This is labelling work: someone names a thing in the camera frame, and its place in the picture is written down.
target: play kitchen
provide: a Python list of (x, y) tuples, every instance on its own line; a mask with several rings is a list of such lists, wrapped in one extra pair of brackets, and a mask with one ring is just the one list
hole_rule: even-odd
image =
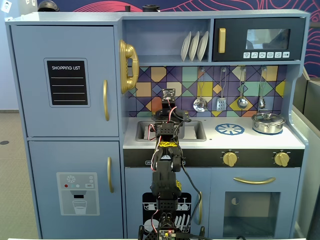
[(308, 141), (291, 112), (309, 21), (290, 9), (35, 12), (6, 22), (39, 237), (136, 239), (140, 225), (145, 235), (157, 227), (153, 128), (172, 113), (201, 195), (176, 173), (176, 227), (293, 238)]

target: blue wall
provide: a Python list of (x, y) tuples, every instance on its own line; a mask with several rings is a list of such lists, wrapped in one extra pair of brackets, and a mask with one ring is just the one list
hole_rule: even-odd
[[(133, 12), (142, 6), (159, 5), (162, 11), (221, 11), (253, 9), (300, 9), (312, 13), (311, 21), (320, 22), (320, 0), (54, 0), (62, 12), (119, 12), (131, 5)], [(320, 29), (310, 29), (305, 68), (310, 77), (320, 77)]]

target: gold knob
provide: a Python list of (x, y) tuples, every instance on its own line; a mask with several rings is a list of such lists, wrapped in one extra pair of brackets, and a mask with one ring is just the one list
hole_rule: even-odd
[(230, 167), (233, 167), (237, 161), (238, 157), (234, 152), (227, 152), (223, 155), (223, 162)]
[(278, 152), (274, 156), (275, 163), (283, 167), (288, 166), (289, 159), (290, 159), (289, 155), (286, 154), (285, 152)]

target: white plate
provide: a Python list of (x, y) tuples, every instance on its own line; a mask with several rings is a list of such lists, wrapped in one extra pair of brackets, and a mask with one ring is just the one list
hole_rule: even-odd
[(191, 32), (189, 32), (188, 36), (186, 36), (182, 44), (182, 48), (181, 48), (182, 61), (186, 59), (188, 49), (189, 49), (190, 39), (191, 39)]
[(191, 45), (190, 45), (189, 58), (190, 58), (191, 61), (194, 60), (196, 52), (197, 52), (197, 47), (198, 47), (198, 43), (199, 43), (199, 35), (200, 35), (200, 32), (197, 31), (196, 35), (192, 39), (192, 42), (191, 42)]
[(198, 51), (196, 52), (196, 55), (198, 56), (199, 61), (201, 61), (205, 55), (205, 51), (208, 44), (208, 38), (209, 38), (209, 32), (206, 31), (200, 40)]

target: silver pot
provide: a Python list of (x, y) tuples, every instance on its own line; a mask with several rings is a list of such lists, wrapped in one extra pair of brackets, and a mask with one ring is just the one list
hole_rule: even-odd
[(278, 134), (286, 120), (274, 113), (256, 113), (252, 116), (252, 128), (262, 134)]

